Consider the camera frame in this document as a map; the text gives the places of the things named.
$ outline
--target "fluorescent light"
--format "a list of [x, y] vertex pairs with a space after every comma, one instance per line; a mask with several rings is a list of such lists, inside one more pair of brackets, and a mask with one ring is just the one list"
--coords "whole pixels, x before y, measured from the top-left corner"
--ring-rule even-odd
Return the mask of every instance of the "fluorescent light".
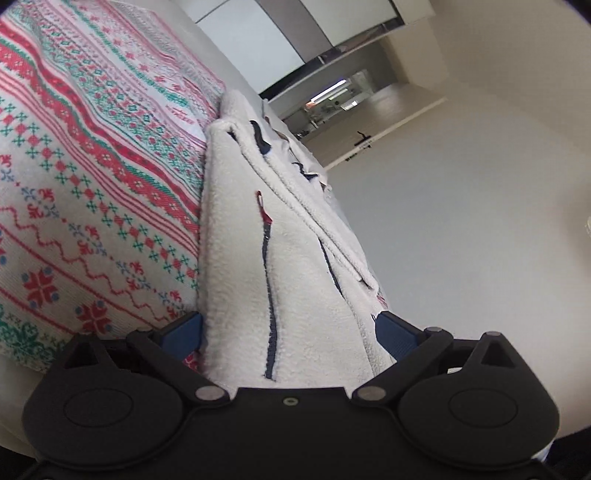
[[343, 110], [351, 110], [354, 106], [359, 105], [359, 103], [356, 100], [353, 100], [351, 103], [349, 103], [348, 105], [343, 105], [341, 108]]
[[343, 88], [340, 92], [336, 92], [334, 95], [329, 96], [329, 100], [334, 100], [335, 98], [343, 95], [346, 92], [348, 92], [348, 90], [346, 88]]
[[326, 95], [327, 93], [330, 93], [333, 90], [336, 90], [344, 83], [347, 83], [347, 80], [341, 80], [341, 81], [335, 83], [332, 87], [329, 87], [324, 92], [321, 92], [318, 95], [316, 95], [313, 99], [310, 100], [310, 102], [316, 103], [316, 100], [318, 100], [319, 98], [322, 98], [323, 95]]

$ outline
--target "cabinet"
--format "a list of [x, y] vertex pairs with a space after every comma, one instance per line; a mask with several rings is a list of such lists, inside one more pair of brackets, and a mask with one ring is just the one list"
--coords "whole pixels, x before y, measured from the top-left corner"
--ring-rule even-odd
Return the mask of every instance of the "cabinet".
[[229, 0], [198, 25], [258, 93], [304, 64], [255, 0]]
[[333, 45], [396, 17], [388, 0], [301, 0]]

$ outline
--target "white wall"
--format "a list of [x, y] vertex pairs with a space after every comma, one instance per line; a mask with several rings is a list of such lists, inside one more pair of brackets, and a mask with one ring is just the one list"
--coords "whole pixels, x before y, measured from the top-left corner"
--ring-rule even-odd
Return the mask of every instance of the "white wall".
[[402, 82], [432, 89], [449, 76], [439, 43], [426, 18], [397, 28], [382, 38], [380, 44]]
[[329, 182], [391, 310], [466, 338], [504, 332], [568, 434], [591, 423], [591, 158], [496, 97], [444, 91]]
[[450, 74], [591, 154], [591, 27], [561, 0], [432, 0]]

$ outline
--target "folded clothing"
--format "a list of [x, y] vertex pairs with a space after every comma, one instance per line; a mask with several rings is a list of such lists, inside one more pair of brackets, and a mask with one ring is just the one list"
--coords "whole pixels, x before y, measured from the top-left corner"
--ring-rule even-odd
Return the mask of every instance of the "folded clothing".
[[263, 120], [230, 91], [208, 129], [203, 372], [231, 392], [353, 390], [393, 363], [375, 339], [374, 317], [384, 309], [377, 282], [316, 177], [271, 138], [263, 155], [251, 121]]

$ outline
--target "navy zipper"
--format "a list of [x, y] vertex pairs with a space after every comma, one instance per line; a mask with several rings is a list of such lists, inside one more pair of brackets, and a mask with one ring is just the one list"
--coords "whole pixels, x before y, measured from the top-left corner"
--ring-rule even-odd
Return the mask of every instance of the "navy zipper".
[[262, 202], [262, 193], [256, 193], [256, 201], [259, 205], [263, 223], [262, 238], [262, 263], [265, 267], [265, 279], [267, 281], [267, 296], [269, 298], [269, 346], [267, 347], [267, 365], [265, 368], [265, 378], [273, 380], [273, 367], [275, 365], [275, 356], [277, 355], [277, 317], [275, 316], [275, 306], [273, 304], [273, 295], [271, 293], [271, 282], [269, 281], [269, 271], [267, 268], [267, 253], [269, 250], [269, 240], [271, 239], [271, 225], [273, 220], [267, 215]]

